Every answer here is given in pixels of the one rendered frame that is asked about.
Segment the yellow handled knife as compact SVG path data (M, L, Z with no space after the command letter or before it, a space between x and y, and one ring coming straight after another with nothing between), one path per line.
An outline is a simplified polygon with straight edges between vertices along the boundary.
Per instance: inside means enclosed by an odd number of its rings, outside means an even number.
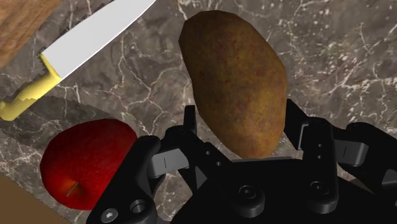
M47 72L10 102L0 119L12 121L135 22L156 0L113 0L56 39L40 53Z

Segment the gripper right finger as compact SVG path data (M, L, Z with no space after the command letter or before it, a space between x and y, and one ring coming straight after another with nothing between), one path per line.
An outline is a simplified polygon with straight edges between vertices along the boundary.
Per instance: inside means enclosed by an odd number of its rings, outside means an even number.
M397 207L397 138L365 122L335 127L324 118L307 116L291 99L286 101L284 133L303 151L310 210L326 214L340 204L338 166L383 205Z

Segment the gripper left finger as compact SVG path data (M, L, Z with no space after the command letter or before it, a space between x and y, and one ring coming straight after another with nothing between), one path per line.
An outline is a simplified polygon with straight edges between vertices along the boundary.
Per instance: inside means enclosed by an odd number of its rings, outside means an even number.
M182 170L190 189L212 181L225 189L231 161L197 137L196 109L185 107L182 125L167 129L163 139L142 136L131 147L86 224L169 224L158 217L154 195L165 174Z

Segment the brown potato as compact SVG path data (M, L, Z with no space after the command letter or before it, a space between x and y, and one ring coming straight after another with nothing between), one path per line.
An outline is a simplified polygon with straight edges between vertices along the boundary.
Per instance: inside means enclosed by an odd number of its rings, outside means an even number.
M265 38L240 16L200 11L186 20L179 47L199 115L241 158L267 158L286 119L286 69Z

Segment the wooden cutting board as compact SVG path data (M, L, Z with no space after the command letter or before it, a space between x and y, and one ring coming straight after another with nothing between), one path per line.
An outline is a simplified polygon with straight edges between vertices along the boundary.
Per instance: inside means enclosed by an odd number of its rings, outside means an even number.
M4 67L62 0L0 0L0 67Z

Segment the red apple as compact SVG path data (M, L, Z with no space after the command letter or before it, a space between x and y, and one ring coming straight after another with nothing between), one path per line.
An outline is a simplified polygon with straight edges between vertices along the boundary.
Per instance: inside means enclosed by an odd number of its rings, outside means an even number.
M63 130L43 153L43 185L60 204L91 210L136 140L128 124L110 118Z

